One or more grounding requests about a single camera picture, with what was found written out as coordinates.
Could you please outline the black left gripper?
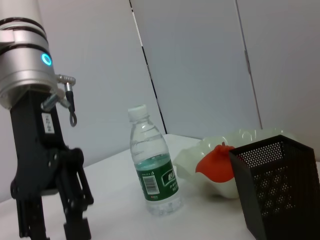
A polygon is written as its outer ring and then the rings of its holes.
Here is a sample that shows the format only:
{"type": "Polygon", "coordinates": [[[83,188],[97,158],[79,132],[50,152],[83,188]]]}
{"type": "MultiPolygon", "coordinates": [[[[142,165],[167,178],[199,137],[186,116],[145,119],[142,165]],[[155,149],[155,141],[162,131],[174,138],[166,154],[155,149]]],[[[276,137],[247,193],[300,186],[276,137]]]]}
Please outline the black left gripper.
{"type": "Polygon", "coordinates": [[[41,195],[59,192],[67,240],[90,240],[89,222],[83,212],[94,203],[79,148],[63,140],[56,108],[41,108],[49,93],[28,90],[10,110],[17,170],[11,183],[16,199],[20,238],[47,240],[41,195]]]}

